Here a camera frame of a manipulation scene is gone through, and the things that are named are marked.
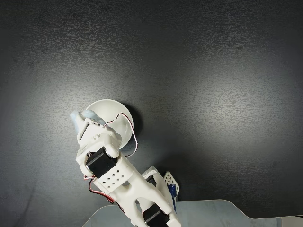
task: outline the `white plastic part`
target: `white plastic part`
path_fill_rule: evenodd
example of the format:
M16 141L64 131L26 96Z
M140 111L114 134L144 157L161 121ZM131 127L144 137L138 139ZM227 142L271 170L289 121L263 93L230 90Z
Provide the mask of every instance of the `white plastic part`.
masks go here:
M88 118L83 121L79 119L77 124L79 128L77 139L81 148L77 153L76 161L80 165L81 171L86 176L93 176L93 173L86 167L87 154L97 152L102 147L105 147L108 155L117 158L117 164L99 179L95 177L93 183L122 207L131 223L138 227L148 227L141 211L137 209L135 202L138 200L143 210L147 210L156 203L165 214L169 215L170 220L167 222L169 227L181 226L164 179L153 166L143 176L134 168L128 159L119 152L122 139L115 133L116 128L102 127L98 122ZM150 175L153 175L157 187L145 180Z
M137 225L138 227L148 227L144 221L141 211L137 209L135 203L136 200L139 202L141 199L151 201L151 205L156 203L165 214L175 214L172 207L171 196L169 199L166 198L159 190L157 190L154 185L148 183L145 178L124 157L123 154L120 154L118 157L117 165L118 167L113 167L101 178L94 178L93 182L103 192L108 193L108 195L111 196L122 207L125 215L128 216L134 225ZM115 174L113 177L116 182L112 181L111 179L113 174ZM129 183L129 185L123 186L122 184L126 181ZM177 216L170 215L170 217L172 217L173 220L176 219ZM172 227L181 226L175 225L175 223L176 221L172 222Z
M115 100L102 99L89 105L86 109L94 111L96 115L102 118L105 122L112 121L118 113L124 113L134 126L131 113L122 103ZM122 143L120 145L120 149L123 148L133 134L128 121L123 116L119 116L117 120L110 124L110 127L113 128L117 134L121 135Z

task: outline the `white circular base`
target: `white circular base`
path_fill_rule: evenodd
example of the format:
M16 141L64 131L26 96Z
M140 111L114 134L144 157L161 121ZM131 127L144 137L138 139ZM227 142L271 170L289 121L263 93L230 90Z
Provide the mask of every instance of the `white circular base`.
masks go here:
M86 109L94 111L96 115L102 118L105 122L114 120L118 113L124 113L134 126L131 113L122 103L119 103L115 100L102 99L89 105ZM113 128L116 133L121 135L122 144L120 146L120 149L123 148L128 143L133 134L131 126L129 125L127 119L120 115L117 120L109 124L109 127Z

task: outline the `red wire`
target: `red wire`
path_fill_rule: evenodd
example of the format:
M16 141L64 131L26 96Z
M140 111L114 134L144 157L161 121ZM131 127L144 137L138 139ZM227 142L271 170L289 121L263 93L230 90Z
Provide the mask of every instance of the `red wire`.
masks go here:
M119 116L120 114L121 114L122 116L124 116L124 117L127 119L128 123L130 124L131 129L132 129L132 132L133 132L133 135L134 135L134 140L136 141L136 147L135 147L135 149L134 149L134 152L133 152L132 154L130 154L130 155L126 155L126 156L125 156L125 157L130 157L130 156L132 156L134 153L136 153L136 151L137 151L137 149L138 149L138 141L137 141L136 135L135 135L135 133L134 133L133 124L131 123L131 121L129 120L129 118L128 118L124 113L118 113L117 116L116 116L116 118L115 118L114 120L105 123L105 124L103 125L103 127L105 127L106 125L111 124L111 123L113 123L115 120L117 120L117 118L118 118L118 116Z
M90 190L90 192L104 196L107 199L107 201L109 201L111 204L113 204L115 202L115 200L112 197L110 197L109 195L105 194L104 192L99 192L99 191L95 191L95 190L91 189L90 185L91 185L92 181L93 181L93 179L91 179L90 182L89 182L89 190Z

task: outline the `perforated bracket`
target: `perforated bracket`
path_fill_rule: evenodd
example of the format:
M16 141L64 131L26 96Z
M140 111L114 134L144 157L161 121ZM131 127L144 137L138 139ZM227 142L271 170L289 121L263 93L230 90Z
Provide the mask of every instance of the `perforated bracket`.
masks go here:
M171 185L171 184L175 184L176 185L176 190L177 190L177 195L180 191L180 187L178 185L178 183L176 182L176 180L174 179L174 177L171 175L170 172L166 172L165 175L163 176L163 179L166 183L166 185Z

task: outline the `white robotic arm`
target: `white robotic arm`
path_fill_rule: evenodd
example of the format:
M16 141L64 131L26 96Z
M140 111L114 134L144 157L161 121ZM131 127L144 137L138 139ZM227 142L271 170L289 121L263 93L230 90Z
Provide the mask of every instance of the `white robotic arm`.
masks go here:
M141 175L119 151L121 136L107 126L111 122L101 125L78 114L75 123L79 128L77 140L80 145L76 161L81 171L92 178L102 194L110 198L109 201L118 203L132 224L138 227L160 226L159 221L163 221L169 227L181 226L174 210L174 198L167 187L172 183L177 185L174 179L172 182L167 178L164 180L153 166ZM137 209L136 200L142 211ZM160 217L158 223L155 223L155 217Z

